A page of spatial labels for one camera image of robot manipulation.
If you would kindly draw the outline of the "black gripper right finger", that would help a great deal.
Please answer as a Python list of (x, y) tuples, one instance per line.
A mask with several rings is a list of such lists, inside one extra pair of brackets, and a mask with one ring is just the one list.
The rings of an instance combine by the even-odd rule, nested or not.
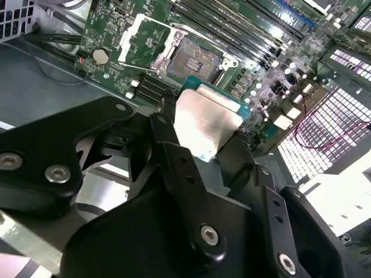
[(297, 189), (277, 189), (267, 168), (254, 161), (234, 134), (217, 154), (228, 197), (247, 205), (278, 277), (353, 277), (342, 243)]

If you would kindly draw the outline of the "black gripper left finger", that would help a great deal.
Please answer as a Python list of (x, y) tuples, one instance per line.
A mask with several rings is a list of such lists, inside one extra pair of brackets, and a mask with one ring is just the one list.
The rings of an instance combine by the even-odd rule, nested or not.
[(163, 189), (196, 261), (222, 261), (227, 242), (194, 159), (179, 143), (174, 116), (172, 103), (144, 116), (103, 97), (2, 133), (1, 207), (41, 218), (66, 215), (89, 169), (126, 157), (128, 201)]

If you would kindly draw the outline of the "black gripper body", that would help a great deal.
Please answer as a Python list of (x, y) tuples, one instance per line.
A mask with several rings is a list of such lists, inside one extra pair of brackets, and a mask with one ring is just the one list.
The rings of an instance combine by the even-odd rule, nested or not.
[(227, 238), (217, 266), (200, 266), (179, 211), (154, 189), (84, 225), (69, 241), (61, 277), (273, 277), (252, 212), (210, 195)]

